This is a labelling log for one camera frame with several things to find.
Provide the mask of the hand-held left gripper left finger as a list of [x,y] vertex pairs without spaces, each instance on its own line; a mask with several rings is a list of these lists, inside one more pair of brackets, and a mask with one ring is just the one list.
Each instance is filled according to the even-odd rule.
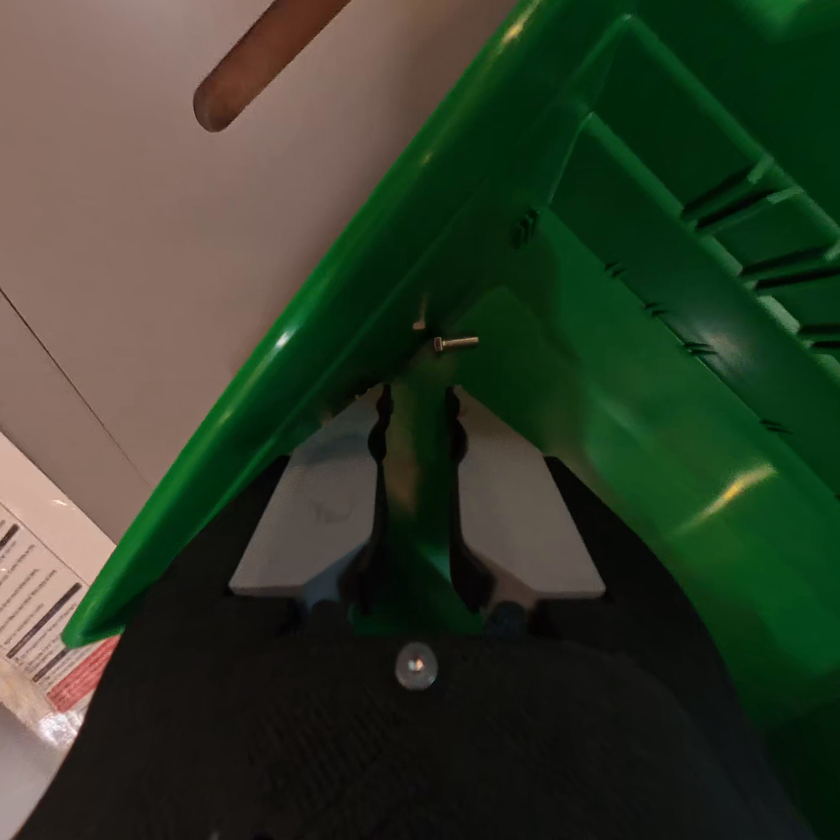
[[376,385],[291,453],[230,582],[234,595],[367,611],[384,558],[389,385]]

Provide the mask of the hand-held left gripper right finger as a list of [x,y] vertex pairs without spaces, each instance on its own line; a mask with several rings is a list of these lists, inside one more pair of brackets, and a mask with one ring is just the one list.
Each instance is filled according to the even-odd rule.
[[450,580],[472,613],[590,601],[606,585],[545,457],[459,385],[446,417],[453,479]]

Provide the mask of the green plastic bin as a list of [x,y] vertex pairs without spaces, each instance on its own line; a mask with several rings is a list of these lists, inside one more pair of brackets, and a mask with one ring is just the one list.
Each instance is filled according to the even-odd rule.
[[[838,838],[838,2],[520,2],[290,300],[64,632],[354,387],[444,375],[659,551]],[[434,338],[479,344],[435,353]]]

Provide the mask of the printed leaflet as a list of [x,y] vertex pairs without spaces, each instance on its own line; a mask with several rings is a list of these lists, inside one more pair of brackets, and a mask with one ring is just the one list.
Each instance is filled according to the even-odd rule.
[[1,701],[48,747],[65,753],[119,643],[71,648],[62,634],[88,586],[1,506]]

